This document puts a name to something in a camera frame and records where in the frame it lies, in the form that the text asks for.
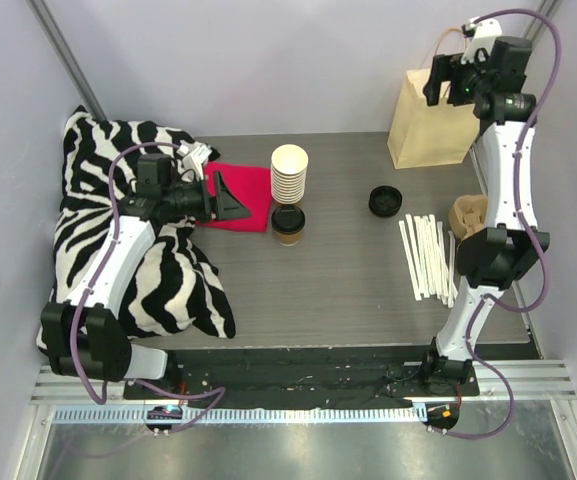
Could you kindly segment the brown paper bag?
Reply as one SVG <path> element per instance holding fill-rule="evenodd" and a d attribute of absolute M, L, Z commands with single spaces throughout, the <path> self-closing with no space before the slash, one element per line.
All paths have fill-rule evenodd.
<path fill-rule="evenodd" d="M 387 147 L 394 167 L 411 169 L 463 162 L 479 131 L 472 105 L 447 103 L 450 86 L 429 107 L 422 89 L 430 70 L 408 70 L 403 77 Z"/>

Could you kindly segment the black plastic cup lid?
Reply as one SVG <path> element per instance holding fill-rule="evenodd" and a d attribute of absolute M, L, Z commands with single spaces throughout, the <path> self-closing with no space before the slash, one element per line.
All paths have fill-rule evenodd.
<path fill-rule="evenodd" d="M 294 205 L 277 207 L 271 215 L 272 228 L 284 235 L 299 233 L 305 226 L 306 216 L 303 210 Z"/>

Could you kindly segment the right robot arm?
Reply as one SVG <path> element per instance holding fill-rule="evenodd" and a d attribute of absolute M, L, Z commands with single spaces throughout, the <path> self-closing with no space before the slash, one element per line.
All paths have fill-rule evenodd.
<path fill-rule="evenodd" d="M 480 123 L 475 144 L 487 161 L 484 226 L 457 250 L 457 298 L 417 375 L 433 395 L 468 383 L 474 346 L 489 312 L 515 281 L 543 261 L 550 244 L 532 207 L 530 153 L 538 102 L 522 91 L 531 53 L 530 41 L 499 36 L 462 54 L 437 55 L 423 88 L 428 106 L 438 104 L 443 83 L 450 85 L 448 104 L 473 105 Z"/>

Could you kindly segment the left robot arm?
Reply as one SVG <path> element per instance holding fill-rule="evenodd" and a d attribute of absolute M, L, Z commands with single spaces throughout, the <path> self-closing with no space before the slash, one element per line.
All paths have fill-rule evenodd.
<path fill-rule="evenodd" d="M 62 302 L 41 314 L 42 339 L 52 371 L 61 376 L 109 382 L 144 379 L 158 398 L 173 397 L 181 385 L 167 352 L 134 345 L 118 321 L 129 282 L 160 229 L 186 216 L 200 221 L 248 218 L 251 212 L 220 173 L 206 181 L 190 160 L 194 179 L 175 179 L 171 157 L 144 154 L 127 199 L 111 201 L 109 233 L 91 268 Z"/>

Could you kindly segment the brown paper coffee cup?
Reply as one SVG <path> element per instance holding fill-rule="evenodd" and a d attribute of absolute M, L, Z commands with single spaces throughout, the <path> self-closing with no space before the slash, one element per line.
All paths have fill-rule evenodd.
<path fill-rule="evenodd" d="M 293 246 L 297 244 L 302 236 L 304 231 L 297 230 L 297 231 L 281 231 L 281 230 L 274 230 L 273 231 L 275 238 L 277 241 L 283 246 Z"/>

